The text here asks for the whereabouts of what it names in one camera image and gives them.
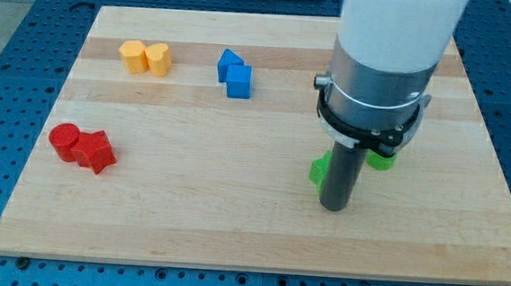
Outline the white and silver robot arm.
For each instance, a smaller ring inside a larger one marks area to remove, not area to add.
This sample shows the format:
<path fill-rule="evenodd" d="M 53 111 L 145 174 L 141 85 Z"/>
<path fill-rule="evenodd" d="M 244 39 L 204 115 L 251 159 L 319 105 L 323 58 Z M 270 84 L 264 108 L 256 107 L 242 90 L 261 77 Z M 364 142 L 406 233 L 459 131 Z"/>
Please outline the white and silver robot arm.
<path fill-rule="evenodd" d="M 428 81 L 470 0 L 343 0 L 318 117 L 340 145 L 393 156 L 414 137 Z"/>

